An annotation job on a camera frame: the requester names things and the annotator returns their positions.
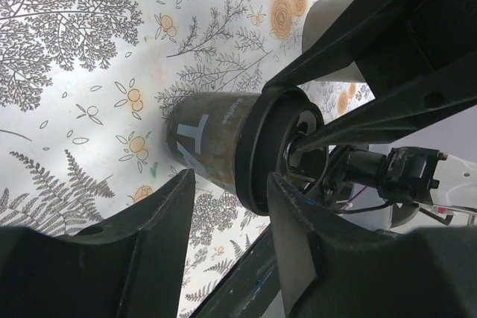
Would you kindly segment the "black coffee cup lid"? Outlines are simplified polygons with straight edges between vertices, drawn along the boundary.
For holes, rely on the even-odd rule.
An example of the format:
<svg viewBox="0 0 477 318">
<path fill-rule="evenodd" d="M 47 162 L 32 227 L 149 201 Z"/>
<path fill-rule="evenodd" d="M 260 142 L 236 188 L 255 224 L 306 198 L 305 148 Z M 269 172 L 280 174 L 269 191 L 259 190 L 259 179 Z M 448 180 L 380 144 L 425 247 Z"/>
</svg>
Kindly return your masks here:
<svg viewBox="0 0 477 318">
<path fill-rule="evenodd" d="M 259 216 L 269 215 L 268 174 L 278 173 L 301 193 L 319 186 L 329 162 L 327 146 L 299 154 L 293 146 L 324 126 L 318 106 L 297 87 L 267 88 L 244 117 L 235 155 L 236 195 Z"/>
</svg>

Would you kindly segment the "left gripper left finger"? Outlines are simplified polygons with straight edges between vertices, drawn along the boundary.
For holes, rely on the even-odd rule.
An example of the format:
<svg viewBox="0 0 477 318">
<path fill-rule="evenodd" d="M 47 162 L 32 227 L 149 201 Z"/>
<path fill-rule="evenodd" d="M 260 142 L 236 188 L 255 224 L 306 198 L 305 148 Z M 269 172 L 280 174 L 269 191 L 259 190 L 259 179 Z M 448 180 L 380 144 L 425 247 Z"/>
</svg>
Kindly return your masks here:
<svg viewBox="0 0 477 318">
<path fill-rule="evenodd" d="M 184 170 L 73 236 L 2 227 L 1 315 L 175 317 L 194 200 Z"/>
</svg>

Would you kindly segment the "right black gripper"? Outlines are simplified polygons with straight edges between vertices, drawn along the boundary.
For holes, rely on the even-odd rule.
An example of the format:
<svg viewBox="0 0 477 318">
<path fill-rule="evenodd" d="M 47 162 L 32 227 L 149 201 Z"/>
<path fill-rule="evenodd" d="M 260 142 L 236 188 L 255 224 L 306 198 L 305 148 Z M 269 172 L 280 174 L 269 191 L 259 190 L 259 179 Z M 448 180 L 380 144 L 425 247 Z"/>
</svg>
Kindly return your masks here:
<svg viewBox="0 0 477 318">
<path fill-rule="evenodd" d="M 270 85 L 356 62 L 373 94 L 399 87 L 296 141 L 293 153 L 391 143 L 476 105 L 476 0 L 354 0 L 326 35 L 325 48 L 316 43 Z"/>
</svg>

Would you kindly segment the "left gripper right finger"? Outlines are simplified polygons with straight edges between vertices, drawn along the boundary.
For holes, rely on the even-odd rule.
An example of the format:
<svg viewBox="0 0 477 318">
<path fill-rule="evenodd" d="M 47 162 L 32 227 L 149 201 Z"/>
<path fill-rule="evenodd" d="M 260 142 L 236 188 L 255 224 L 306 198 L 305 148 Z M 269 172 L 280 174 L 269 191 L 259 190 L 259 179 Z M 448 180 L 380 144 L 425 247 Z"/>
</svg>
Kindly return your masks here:
<svg viewBox="0 0 477 318">
<path fill-rule="evenodd" d="M 476 228 L 392 237 L 304 197 L 278 174 L 268 208 L 287 317 L 474 317 Z"/>
</svg>

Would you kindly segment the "black coffee cup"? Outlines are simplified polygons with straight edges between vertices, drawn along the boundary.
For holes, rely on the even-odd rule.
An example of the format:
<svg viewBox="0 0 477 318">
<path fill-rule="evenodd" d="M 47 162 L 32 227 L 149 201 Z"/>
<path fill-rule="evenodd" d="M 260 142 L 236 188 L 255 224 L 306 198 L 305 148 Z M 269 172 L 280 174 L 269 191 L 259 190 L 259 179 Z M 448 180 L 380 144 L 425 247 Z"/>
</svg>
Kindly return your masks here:
<svg viewBox="0 0 477 318">
<path fill-rule="evenodd" d="M 171 111 L 166 142 L 184 167 L 235 193 L 236 146 L 245 119 L 259 98 L 247 92 L 198 92 Z"/>
</svg>

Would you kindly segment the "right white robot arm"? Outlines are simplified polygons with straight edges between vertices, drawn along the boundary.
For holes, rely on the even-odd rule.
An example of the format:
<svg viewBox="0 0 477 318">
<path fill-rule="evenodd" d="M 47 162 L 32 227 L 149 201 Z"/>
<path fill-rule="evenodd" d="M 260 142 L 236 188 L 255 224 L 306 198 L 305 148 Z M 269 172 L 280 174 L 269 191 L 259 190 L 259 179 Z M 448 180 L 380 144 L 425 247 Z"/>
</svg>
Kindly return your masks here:
<svg viewBox="0 0 477 318">
<path fill-rule="evenodd" d="M 330 149 L 320 170 L 286 175 L 313 201 L 348 214 L 351 184 L 376 189 L 384 207 L 476 211 L 476 164 L 436 149 L 374 153 L 476 105 L 476 0 L 353 0 L 324 34 L 270 80 L 265 98 L 356 65 L 374 98 L 310 134 L 293 136 L 287 158 Z"/>
</svg>

